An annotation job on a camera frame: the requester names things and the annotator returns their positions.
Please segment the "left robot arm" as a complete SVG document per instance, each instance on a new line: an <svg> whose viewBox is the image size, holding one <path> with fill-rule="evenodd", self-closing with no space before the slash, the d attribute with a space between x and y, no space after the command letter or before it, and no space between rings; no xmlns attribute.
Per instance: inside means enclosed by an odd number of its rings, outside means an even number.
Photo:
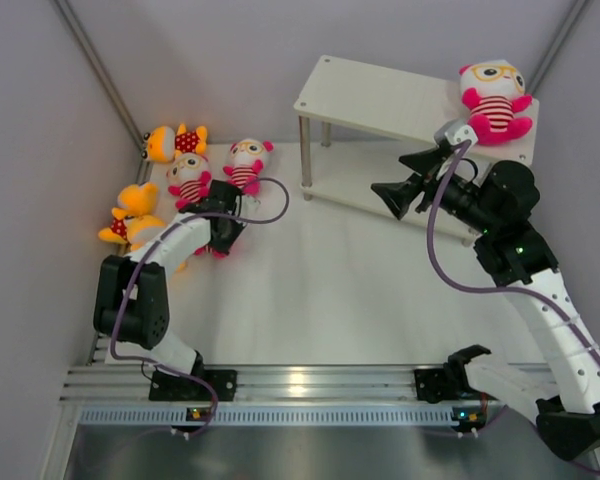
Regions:
<svg viewBox="0 0 600 480"><path fill-rule="evenodd" d="M139 249L102 262L93 325L110 338L113 359L161 369L184 399L211 388L201 354L170 327L168 280L200 249L227 253L246 226L240 218L246 209L240 188L213 181L207 197L181 207Z"/></svg>

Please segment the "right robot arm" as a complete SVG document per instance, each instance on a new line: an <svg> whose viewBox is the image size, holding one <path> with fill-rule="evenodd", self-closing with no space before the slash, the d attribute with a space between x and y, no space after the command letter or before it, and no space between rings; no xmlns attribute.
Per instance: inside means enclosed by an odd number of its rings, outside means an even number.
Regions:
<svg viewBox="0 0 600 480"><path fill-rule="evenodd" d="M474 295L502 294L525 321L552 375L549 384L496 362L481 345L451 354L440 387L425 394L435 403L447 395L484 393L529 420L549 450L574 461L600 447L600 348L571 301L558 261L529 217L540 199L532 171L522 163L495 163L481 184L458 176L460 147L437 147L403 155L411 175L402 182L374 183L372 191L397 219L415 199L426 212L427 253L443 282ZM433 233L439 210L477 231L477 261L490 287L462 285L436 258Z"/></svg>

